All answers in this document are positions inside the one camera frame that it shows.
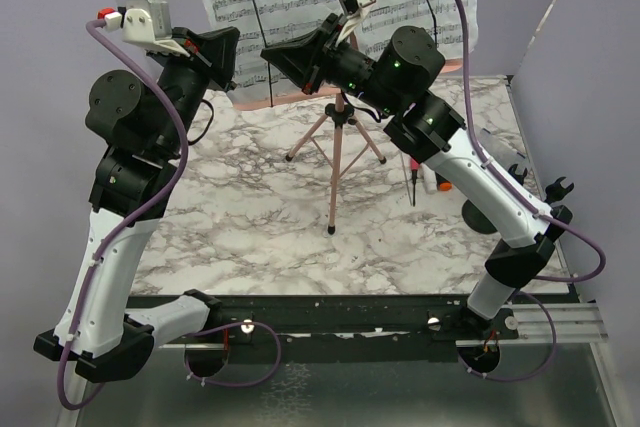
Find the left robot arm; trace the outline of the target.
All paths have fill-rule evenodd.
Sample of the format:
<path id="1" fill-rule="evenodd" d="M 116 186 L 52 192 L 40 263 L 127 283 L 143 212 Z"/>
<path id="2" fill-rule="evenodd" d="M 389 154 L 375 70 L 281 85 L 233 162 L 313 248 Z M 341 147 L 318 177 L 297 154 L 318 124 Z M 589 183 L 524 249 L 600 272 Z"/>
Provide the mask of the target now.
<path id="1" fill-rule="evenodd" d="M 206 342 L 220 332 L 218 300 L 197 290 L 139 313 L 126 305 L 142 253 L 186 166 L 186 130 L 207 90 L 235 86 L 239 36 L 234 27 L 202 34 L 176 28 L 173 38 L 187 53 L 153 54 L 163 67 L 158 80 L 112 70 L 91 87 L 85 124 L 107 150 L 89 197 L 87 247 L 66 312 L 36 337 L 34 350 L 75 362 L 76 374 L 92 383 L 132 378 L 154 349 L 184 335 Z M 158 91 L 177 111 L 182 130 Z"/>

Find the white microphone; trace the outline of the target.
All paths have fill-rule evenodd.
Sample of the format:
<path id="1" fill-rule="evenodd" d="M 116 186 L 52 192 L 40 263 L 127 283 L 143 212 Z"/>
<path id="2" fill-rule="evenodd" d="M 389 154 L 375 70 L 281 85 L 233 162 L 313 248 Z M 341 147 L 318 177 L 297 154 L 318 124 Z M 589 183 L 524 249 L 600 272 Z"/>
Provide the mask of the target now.
<path id="1" fill-rule="evenodd" d="M 423 185 L 427 193 L 433 194 L 438 190 L 436 174 L 427 166 L 422 165 Z"/>

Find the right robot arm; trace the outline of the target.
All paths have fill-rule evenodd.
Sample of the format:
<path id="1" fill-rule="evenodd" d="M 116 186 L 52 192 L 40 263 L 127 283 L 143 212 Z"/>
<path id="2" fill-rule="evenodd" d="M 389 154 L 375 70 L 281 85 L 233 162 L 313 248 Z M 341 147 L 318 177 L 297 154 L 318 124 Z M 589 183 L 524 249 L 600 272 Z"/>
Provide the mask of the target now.
<path id="1" fill-rule="evenodd" d="M 459 314 L 461 330 L 481 338 L 519 288 L 548 263 L 572 212 L 531 195 L 500 164 L 473 147 L 463 117 L 429 88 L 445 64 L 423 28 L 398 28 L 377 60 L 345 41 L 341 19 L 329 15 L 313 32 L 264 48 L 261 56 L 305 94 L 332 84 L 390 116 L 392 143 L 451 181 L 491 222 L 501 238 L 486 272 Z"/>

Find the black microphone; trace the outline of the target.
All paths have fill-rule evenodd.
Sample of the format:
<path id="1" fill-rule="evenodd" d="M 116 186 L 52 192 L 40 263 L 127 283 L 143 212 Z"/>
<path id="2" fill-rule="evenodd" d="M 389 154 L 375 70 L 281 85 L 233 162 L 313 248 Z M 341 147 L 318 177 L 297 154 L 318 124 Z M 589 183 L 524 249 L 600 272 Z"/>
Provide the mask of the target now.
<path id="1" fill-rule="evenodd" d="M 452 183 L 440 174 L 436 174 L 436 183 L 440 192 L 447 192 L 453 188 Z"/>

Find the black stand of white microphone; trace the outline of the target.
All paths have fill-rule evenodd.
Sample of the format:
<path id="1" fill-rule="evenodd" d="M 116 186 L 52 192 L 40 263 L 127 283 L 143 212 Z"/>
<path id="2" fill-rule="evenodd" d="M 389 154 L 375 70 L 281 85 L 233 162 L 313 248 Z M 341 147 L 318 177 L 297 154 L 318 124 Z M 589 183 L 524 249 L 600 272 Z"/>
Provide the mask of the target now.
<path id="1" fill-rule="evenodd" d="M 507 172 L 519 185 L 524 185 L 528 176 L 528 169 L 526 167 L 520 168 L 517 163 L 514 163 L 508 167 Z"/>

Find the pink music stand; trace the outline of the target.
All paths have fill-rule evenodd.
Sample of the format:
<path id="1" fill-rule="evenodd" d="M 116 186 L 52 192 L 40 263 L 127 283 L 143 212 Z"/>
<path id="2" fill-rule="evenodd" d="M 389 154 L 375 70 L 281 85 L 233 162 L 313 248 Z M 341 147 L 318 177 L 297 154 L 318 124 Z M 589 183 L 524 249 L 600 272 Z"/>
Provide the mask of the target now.
<path id="1" fill-rule="evenodd" d="M 353 42 L 354 47 L 356 47 L 358 45 L 358 40 L 356 37 L 356 29 L 353 31 L 352 33 L 352 37 L 351 37 L 351 42 Z M 448 61 L 445 64 L 445 67 L 443 69 L 443 73 L 444 72 L 452 72 L 454 70 L 456 70 L 457 68 L 459 68 L 459 65 L 461 64 L 461 60 L 457 60 L 457 61 Z M 282 103 L 289 103 L 289 102 L 295 102 L 294 98 L 296 97 L 300 97 L 302 96 L 302 98 L 305 98 L 305 96 L 303 94 L 300 93 L 299 88 L 297 88 L 297 91 L 289 96 L 284 96 L 279 98 L 279 100 L 276 101 L 276 103 L 272 106 L 263 106 L 261 108 L 265 108 L 265 107 L 273 107 L 275 105 L 278 104 L 282 104 Z M 339 90 L 336 88 L 332 88 L 329 86 L 326 87 L 322 87 L 320 89 L 320 92 L 318 92 L 317 94 L 312 94 L 313 97 L 318 97 L 318 96 L 332 96 L 334 98 L 330 98 L 329 102 L 335 104 L 335 107 L 331 107 L 331 110 L 329 110 L 330 114 L 326 115 L 325 113 L 320 114 L 320 117 L 318 118 L 318 120 L 315 122 L 315 124 L 313 124 L 309 130 L 304 134 L 304 136 L 298 141 L 298 143 L 296 145 L 294 145 L 291 150 L 287 153 L 286 155 L 286 160 L 287 161 L 291 161 L 293 160 L 293 158 L 296 156 L 296 154 L 298 153 L 298 151 L 308 142 L 313 143 L 316 148 L 320 151 L 320 153 L 325 157 L 325 159 L 327 160 L 327 162 L 329 163 L 329 165 L 332 168 L 332 177 L 331 177 L 331 193 L 330 193 L 330 207 L 329 207 L 329 221 L 328 221 L 328 227 L 327 227 L 327 231 L 329 235 L 332 235 L 335 233 L 335 217 L 336 217 L 336 203 L 337 203 L 337 191 L 338 191 L 338 184 L 339 181 L 341 179 L 341 177 L 349 170 L 349 168 L 351 168 L 354 163 L 362 156 L 362 154 L 364 154 L 365 152 L 367 152 L 367 150 L 371 150 L 376 157 L 378 158 L 379 162 L 381 164 L 386 162 L 386 157 L 382 154 L 382 152 L 378 149 L 378 147 L 376 146 L 376 144 L 374 143 L 374 141 L 371 139 L 371 137 L 369 136 L 366 128 L 362 125 L 362 123 L 359 121 L 357 115 L 355 115 L 354 111 L 352 110 L 351 106 L 345 105 L 345 102 L 343 101 L 343 99 L 341 98 L 341 94 L 339 93 Z M 320 129 L 320 127 L 325 126 L 325 125 L 331 125 L 330 123 L 333 123 L 334 126 L 334 133 L 333 133 L 333 154 L 332 157 L 328 157 L 326 152 L 320 147 L 320 145 L 317 143 L 316 139 L 315 139 L 315 134 L 316 132 Z M 354 125 L 357 130 L 359 131 L 360 136 L 365 140 L 365 147 L 361 150 L 361 152 L 351 161 L 350 164 L 347 164 L 346 167 L 344 167 L 344 169 L 341 166 L 341 160 L 342 160 L 342 141 L 343 141 L 343 130 L 344 130 L 344 125 L 347 124 L 351 124 Z"/>

